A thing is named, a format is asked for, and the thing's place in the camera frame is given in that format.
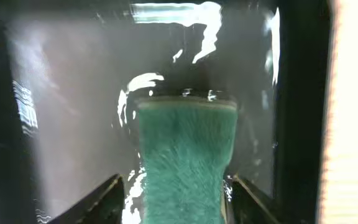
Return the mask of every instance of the sponge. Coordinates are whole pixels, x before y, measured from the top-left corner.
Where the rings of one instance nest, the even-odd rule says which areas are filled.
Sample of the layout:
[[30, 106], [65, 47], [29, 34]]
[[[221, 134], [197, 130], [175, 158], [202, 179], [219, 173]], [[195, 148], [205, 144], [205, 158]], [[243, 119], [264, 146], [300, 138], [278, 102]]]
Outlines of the sponge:
[[195, 96], [138, 101], [144, 224], [222, 224], [222, 181], [237, 123], [231, 101]]

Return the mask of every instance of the dark background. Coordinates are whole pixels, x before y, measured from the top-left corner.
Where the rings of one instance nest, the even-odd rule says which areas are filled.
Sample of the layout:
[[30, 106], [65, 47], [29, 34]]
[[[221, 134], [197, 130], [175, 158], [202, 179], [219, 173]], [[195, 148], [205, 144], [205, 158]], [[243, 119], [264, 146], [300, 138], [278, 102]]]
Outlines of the dark background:
[[[59, 1], [57, 7], [70, 7], [70, 2]], [[331, 25], [328, 4], [265, 3], [278, 5], [281, 17], [273, 195], [288, 223], [314, 223]], [[11, 223], [35, 223], [31, 186], [36, 174], [30, 152], [22, 150], [25, 139], [19, 137], [4, 36], [4, 23], [14, 6], [0, 1], [0, 223], [8, 217]]]

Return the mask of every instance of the wooden surface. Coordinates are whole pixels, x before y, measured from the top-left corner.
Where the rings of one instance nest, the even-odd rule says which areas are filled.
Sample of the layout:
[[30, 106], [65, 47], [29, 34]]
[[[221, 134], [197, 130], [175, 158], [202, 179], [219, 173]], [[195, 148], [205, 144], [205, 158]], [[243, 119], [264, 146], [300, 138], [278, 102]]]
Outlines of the wooden surface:
[[318, 223], [358, 223], [358, 1], [333, 6]]

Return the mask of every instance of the water splash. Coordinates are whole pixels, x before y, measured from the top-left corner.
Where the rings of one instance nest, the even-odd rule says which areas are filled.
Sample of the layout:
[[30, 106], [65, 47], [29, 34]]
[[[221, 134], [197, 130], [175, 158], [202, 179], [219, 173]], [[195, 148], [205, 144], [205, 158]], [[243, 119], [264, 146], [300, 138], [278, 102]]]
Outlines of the water splash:
[[146, 177], [146, 173], [139, 174], [136, 177], [134, 185], [129, 190], [129, 195], [125, 199], [125, 208], [122, 211], [122, 224], [140, 224], [140, 213], [137, 208], [134, 209], [134, 212], [131, 212], [131, 207], [134, 204], [134, 198], [138, 198], [143, 193], [142, 180]]
[[224, 190], [224, 193], [226, 194], [227, 201], [231, 202], [233, 188], [225, 180], [223, 180], [223, 190]]

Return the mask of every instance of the green sponge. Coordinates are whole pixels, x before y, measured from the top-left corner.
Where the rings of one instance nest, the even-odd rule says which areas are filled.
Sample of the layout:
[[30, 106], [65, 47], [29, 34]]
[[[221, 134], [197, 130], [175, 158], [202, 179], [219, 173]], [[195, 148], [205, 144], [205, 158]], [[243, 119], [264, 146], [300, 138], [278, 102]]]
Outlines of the green sponge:
[[155, 97], [139, 106], [146, 171], [144, 224], [222, 224], [222, 179], [230, 163], [236, 104]]

